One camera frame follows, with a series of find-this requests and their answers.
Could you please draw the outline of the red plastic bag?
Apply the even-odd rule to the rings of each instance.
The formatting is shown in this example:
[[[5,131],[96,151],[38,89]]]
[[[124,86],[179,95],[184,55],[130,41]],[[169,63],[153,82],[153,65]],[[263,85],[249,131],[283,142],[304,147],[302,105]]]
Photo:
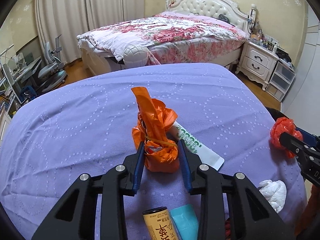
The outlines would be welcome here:
[[[296,150],[290,150],[290,140],[303,141],[302,133],[297,129],[292,119],[287,117],[278,118],[270,131],[272,145],[285,152],[289,159],[296,157]]]

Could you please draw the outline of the teal white box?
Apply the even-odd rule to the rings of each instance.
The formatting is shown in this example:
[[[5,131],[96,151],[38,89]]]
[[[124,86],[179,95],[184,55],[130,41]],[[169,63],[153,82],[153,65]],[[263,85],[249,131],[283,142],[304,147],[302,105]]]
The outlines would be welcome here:
[[[178,237],[182,240],[197,240],[199,222],[191,204],[177,207],[170,211]]]

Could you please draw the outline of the orange plastic bag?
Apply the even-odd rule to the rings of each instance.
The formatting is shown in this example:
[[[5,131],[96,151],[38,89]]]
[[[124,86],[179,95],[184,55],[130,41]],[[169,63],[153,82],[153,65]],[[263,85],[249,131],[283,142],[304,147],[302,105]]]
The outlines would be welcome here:
[[[167,133],[178,115],[165,103],[151,98],[145,87],[131,89],[138,106],[137,126],[132,129],[135,147],[144,143],[144,165],[150,172],[174,173],[179,168],[177,144]]]

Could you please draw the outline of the black trash bag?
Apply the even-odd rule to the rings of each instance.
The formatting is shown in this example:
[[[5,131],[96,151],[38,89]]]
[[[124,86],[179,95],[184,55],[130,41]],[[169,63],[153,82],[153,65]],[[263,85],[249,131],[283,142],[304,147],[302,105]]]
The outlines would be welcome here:
[[[270,108],[270,107],[266,107],[267,111],[270,113],[270,115],[272,116],[273,120],[276,122],[279,118],[285,118],[288,119],[288,117],[281,113],[281,111],[274,109],[274,108]]]

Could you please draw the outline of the dark red ribbon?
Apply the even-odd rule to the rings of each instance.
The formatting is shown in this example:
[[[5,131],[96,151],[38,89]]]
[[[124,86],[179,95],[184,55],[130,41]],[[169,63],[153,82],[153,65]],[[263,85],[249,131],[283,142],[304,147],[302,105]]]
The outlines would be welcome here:
[[[231,221],[230,221],[230,218],[228,218],[225,221],[225,238],[226,238],[226,240],[230,240],[231,239]]]

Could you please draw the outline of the white crumpled tissue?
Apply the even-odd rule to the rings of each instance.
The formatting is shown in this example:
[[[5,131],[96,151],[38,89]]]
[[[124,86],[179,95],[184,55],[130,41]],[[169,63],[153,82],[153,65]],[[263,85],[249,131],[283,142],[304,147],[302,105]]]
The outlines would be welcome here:
[[[266,198],[268,203],[273,207],[276,213],[284,208],[287,189],[283,181],[263,180],[258,187],[260,193]]]

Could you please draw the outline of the plastic drawer unit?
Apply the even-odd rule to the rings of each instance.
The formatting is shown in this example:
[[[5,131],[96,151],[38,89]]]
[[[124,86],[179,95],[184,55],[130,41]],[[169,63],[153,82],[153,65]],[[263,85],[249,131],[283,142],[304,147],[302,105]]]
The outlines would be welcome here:
[[[282,102],[295,77],[296,73],[293,65],[279,59],[266,87],[266,92],[279,102]]]

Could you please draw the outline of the white green tube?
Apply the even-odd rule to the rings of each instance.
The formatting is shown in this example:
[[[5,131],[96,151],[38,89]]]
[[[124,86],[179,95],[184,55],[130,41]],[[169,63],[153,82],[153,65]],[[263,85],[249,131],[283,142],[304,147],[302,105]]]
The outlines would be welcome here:
[[[219,156],[216,152],[208,148],[198,139],[196,139],[187,129],[185,129],[178,122],[174,122],[174,124],[170,127],[169,133],[176,140],[184,140],[187,149],[193,153],[197,154],[202,163],[207,164],[214,168],[215,170],[219,170],[225,160],[223,157]]]

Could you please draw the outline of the yellow cylindrical can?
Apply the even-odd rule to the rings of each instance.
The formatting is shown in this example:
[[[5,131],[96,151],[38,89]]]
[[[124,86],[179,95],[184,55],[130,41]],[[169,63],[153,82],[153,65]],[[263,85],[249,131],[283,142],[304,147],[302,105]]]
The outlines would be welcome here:
[[[143,211],[143,218],[152,240],[176,240],[173,221],[166,206]]]

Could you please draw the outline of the purple quilted bedspread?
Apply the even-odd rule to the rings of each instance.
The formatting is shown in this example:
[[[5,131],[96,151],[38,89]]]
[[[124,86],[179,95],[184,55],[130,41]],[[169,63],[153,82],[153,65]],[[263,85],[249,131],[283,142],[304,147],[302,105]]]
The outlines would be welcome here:
[[[270,143],[274,120],[255,95],[217,64],[164,64],[71,83],[20,108],[1,145],[1,204],[31,239],[57,200],[83,173],[97,176],[136,152],[133,87],[173,109],[181,124],[223,157],[220,172],[287,188],[282,220],[294,226],[306,207],[300,168]]]

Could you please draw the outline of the white nightstand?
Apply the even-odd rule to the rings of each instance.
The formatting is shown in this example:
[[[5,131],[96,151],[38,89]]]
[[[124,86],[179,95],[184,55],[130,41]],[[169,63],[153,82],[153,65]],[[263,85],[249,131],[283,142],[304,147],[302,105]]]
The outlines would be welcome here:
[[[235,73],[242,72],[251,81],[261,84],[265,91],[278,60],[279,57],[270,50],[246,41]]]

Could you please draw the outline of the white bookshelf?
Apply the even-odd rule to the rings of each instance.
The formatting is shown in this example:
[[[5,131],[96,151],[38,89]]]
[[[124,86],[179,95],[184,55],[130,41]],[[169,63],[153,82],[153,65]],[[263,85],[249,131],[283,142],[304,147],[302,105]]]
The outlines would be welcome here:
[[[1,141],[9,127],[14,103],[21,103],[15,90],[15,81],[7,64],[1,64]]]

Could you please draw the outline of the grey desk chair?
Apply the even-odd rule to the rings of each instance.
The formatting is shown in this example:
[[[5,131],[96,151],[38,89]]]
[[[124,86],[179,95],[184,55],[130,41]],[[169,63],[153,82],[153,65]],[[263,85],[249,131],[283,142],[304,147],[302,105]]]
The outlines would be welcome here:
[[[44,57],[48,61],[48,64],[43,67],[39,74],[39,79],[46,79],[44,83],[40,86],[40,93],[44,94],[51,90],[58,88],[61,84],[64,84],[67,79],[67,72],[64,67],[65,64],[61,60],[61,50],[60,37],[55,38],[55,48],[50,49],[50,42],[44,45]]]

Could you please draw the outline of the white bed with headboard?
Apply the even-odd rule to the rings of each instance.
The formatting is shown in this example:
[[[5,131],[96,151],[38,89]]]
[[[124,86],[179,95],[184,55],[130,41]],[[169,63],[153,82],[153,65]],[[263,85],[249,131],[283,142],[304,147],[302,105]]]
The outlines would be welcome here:
[[[231,0],[165,0],[166,12],[184,16],[206,16],[220,19],[228,18],[229,23],[249,34],[249,16],[239,10],[237,3]],[[85,69],[93,75],[100,75],[118,70],[124,70],[123,60],[117,61],[115,57],[108,57],[103,51],[93,49],[86,40],[80,40],[82,61]]]

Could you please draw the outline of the grey study desk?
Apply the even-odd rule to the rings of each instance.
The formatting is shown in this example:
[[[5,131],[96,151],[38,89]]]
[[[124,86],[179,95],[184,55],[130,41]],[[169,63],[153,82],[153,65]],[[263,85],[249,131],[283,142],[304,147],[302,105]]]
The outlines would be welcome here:
[[[38,57],[30,64],[27,64],[23,54],[21,54],[21,56],[16,55],[14,57],[7,57],[7,52],[12,48],[14,48],[14,44],[8,46],[1,52],[1,59],[6,59],[4,63],[1,62],[1,70],[4,72],[4,77],[8,82],[10,89],[13,90],[19,103],[22,103],[22,100],[19,97],[22,90],[20,83],[24,83],[35,74],[42,63],[42,58]]]

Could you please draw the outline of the pink floral quilt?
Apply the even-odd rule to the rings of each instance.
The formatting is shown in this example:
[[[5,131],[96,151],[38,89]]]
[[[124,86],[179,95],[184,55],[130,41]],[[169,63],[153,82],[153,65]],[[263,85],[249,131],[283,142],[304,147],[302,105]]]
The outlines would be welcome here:
[[[157,65],[210,62],[240,48],[248,34],[216,18],[162,12],[100,27],[76,39],[79,48],[118,62],[135,46],[148,57],[148,65]]]

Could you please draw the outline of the white round bin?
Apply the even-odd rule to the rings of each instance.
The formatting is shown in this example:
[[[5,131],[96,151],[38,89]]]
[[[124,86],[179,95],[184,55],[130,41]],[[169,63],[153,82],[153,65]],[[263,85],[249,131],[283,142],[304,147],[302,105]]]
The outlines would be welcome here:
[[[126,69],[143,67],[148,62],[148,51],[140,45],[128,46],[123,52],[123,61]]]

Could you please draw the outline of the beige curtain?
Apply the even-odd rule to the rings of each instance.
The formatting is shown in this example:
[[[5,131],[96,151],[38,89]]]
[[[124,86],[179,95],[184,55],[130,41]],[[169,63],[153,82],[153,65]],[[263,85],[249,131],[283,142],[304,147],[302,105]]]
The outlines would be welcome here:
[[[60,38],[62,59],[80,58],[76,37],[110,24],[144,17],[145,0],[35,0],[41,46]]]

